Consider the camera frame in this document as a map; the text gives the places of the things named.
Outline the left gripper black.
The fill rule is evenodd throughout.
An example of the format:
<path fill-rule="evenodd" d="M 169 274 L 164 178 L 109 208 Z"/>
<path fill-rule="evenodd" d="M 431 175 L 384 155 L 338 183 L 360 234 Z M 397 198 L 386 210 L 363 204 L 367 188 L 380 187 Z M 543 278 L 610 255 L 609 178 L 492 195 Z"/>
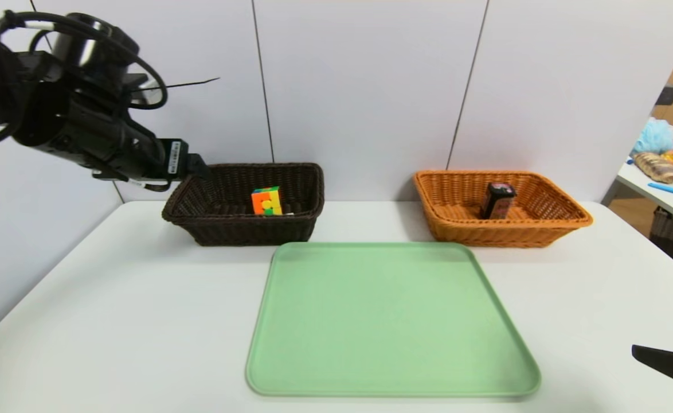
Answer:
<path fill-rule="evenodd" d="M 138 181 L 175 181 L 185 175 L 185 169 L 187 175 L 213 180 L 205 160 L 199 154 L 188 154 L 188 145 L 181 139 L 124 133 L 124 175 L 128 178 Z"/>

